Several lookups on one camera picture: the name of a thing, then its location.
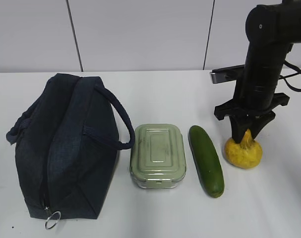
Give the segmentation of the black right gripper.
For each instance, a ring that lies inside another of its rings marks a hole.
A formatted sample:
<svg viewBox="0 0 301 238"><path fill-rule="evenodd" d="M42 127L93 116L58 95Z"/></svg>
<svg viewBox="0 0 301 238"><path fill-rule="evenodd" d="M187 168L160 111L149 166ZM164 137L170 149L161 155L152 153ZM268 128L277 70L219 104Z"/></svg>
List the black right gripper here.
<svg viewBox="0 0 301 238"><path fill-rule="evenodd" d="M290 97L285 93L276 93L276 87L284 60L279 63L252 66L245 64L242 76L237 79L233 98L218 105L214 115L218 120L230 116L232 139L241 143L245 132L250 129L252 138L272 120L276 106L286 106ZM249 126L248 114L253 115Z"/></svg>

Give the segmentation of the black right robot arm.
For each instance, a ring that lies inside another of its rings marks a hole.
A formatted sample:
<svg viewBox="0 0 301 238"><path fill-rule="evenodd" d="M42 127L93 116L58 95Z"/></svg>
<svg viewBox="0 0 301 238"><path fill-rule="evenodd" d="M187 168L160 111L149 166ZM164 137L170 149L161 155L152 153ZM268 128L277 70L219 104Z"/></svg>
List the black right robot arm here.
<svg viewBox="0 0 301 238"><path fill-rule="evenodd" d="M218 120L230 118L235 143L247 130L255 138L275 118L273 109L289 102L289 96L275 90L284 65L301 74L285 60L293 44L301 43L301 0L257 5L247 16L245 32L249 40L245 63L210 73L214 84L236 82L233 98L214 109Z"/></svg>

